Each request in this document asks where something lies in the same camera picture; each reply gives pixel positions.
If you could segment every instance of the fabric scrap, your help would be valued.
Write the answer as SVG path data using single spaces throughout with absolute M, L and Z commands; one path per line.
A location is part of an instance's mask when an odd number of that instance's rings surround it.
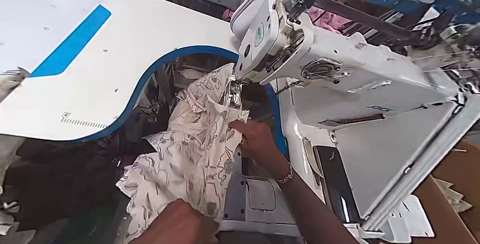
M 248 111 L 219 104 L 233 63 L 201 77 L 178 94 L 168 130 L 145 137 L 157 151 L 125 167 L 117 187 L 130 198 L 126 241 L 140 236 L 172 201 L 181 198 L 220 223 L 242 135 L 228 127 Z

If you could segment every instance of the white sewing machine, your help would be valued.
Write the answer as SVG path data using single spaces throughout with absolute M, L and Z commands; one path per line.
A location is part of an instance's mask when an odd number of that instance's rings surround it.
M 0 134 L 98 139 L 121 127 L 165 62 L 238 58 L 239 84 L 285 88 L 271 101 L 291 164 L 352 234 L 433 236 L 410 193 L 478 120 L 480 95 L 358 33 L 313 26 L 301 4 L 245 0 L 229 29 L 164 0 L 104 0 L 0 103 Z M 221 230 L 299 236 L 275 181 L 243 175 L 235 157 Z
M 360 33 L 313 26 L 308 2 L 246 0 L 237 9 L 238 81 L 277 84 L 292 166 L 354 235 L 396 243 L 433 236 L 409 194 L 477 121 L 480 95 L 441 70 L 424 72 L 429 57 L 413 63 Z M 276 223 L 264 232 L 292 223 L 273 181 L 247 182 L 240 218 Z

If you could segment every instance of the white printed fabric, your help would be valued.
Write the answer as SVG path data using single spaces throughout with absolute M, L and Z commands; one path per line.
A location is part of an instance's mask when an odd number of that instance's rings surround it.
M 203 76 L 178 94 L 168 130 L 145 137 L 158 152 L 125 167 L 117 187 L 130 198 L 126 242 L 140 236 L 170 202 L 182 198 L 220 223 L 242 135 L 228 127 L 248 111 L 219 104 L 233 63 Z

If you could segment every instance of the bracelet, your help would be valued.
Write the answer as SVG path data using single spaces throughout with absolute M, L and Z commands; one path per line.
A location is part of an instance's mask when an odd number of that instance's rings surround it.
M 280 184 L 285 184 L 287 183 L 287 181 L 289 181 L 289 179 L 292 179 L 293 177 L 293 173 L 292 173 L 292 165 L 290 164 L 290 173 L 287 174 L 283 179 L 275 179 L 276 182 L 280 183 Z

